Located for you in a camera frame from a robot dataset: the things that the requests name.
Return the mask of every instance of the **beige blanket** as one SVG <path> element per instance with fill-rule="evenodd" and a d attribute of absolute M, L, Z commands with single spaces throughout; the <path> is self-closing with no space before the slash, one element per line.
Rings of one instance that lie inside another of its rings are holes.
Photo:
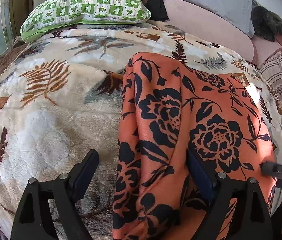
<path fill-rule="evenodd" d="M 282 164 L 282 103 L 256 69 L 234 51 L 173 26 L 142 24 L 119 30 L 84 25 L 49 33 L 29 44 L 0 76 L 0 230 L 10 236 L 30 177 L 55 179 L 89 149 L 100 165 L 79 214 L 94 239 L 112 239 L 112 202 L 121 117 L 122 74 L 137 52 L 173 57 L 207 73 L 239 74 L 268 126 Z M 276 191 L 273 210 L 282 201 Z M 52 216 L 65 239 L 55 205 Z"/>

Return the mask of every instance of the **checkered pillow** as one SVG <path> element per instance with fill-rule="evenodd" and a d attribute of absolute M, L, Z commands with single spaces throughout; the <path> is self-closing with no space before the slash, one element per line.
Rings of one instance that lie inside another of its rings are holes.
<path fill-rule="evenodd" d="M 134 24 L 150 17 L 141 0 L 47 0 L 23 23 L 21 37 L 30 42 L 72 24 Z"/>

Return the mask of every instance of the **silver bolt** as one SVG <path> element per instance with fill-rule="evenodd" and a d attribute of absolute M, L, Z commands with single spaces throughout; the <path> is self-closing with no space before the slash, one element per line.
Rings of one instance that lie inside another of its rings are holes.
<path fill-rule="evenodd" d="M 225 178 L 226 178 L 226 174 L 225 174 L 224 172 L 219 172 L 219 173 L 218 173 L 218 177 L 219 177 L 220 179 L 225 179 Z"/>
<path fill-rule="evenodd" d="M 30 178 L 29 180 L 28 180 L 28 183 L 29 184 L 33 184 L 33 183 L 35 183 L 36 182 L 36 178 Z"/>
<path fill-rule="evenodd" d="M 65 173 L 61 173 L 59 178 L 60 179 L 66 179 L 68 177 L 68 174 L 65 172 Z"/>
<path fill-rule="evenodd" d="M 253 177 L 249 178 L 249 181 L 253 184 L 256 184 L 257 183 L 257 180 Z"/>

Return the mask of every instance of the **orange cloth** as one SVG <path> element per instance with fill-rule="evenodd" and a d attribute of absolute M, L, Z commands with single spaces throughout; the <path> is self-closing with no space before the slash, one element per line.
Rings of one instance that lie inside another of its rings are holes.
<path fill-rule="evenodd" d="M 191 239 L 207 206 L 186 166 L 197 152 L 216 172 L 259 181 L 271 206 L 275 180 L 269 132 L 237 74 L 208 74 L 177 60 L 137 53 L 125 68 L 113 203 L 114 239 Z M 226 236 L 229 207 L 218 239 Z"/>

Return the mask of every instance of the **pink headboard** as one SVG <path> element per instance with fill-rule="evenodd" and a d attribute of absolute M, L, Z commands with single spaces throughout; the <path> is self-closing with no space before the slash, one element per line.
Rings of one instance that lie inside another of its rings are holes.
<path fill-rule="evenodd" d="M 182 0 L 164 0 L 164 5 L 170 18 L 167 25 L 174 25 L 200 39 L 232 49 L 252 62 L 254 48 L 250 38 L 231 23 Z"/>

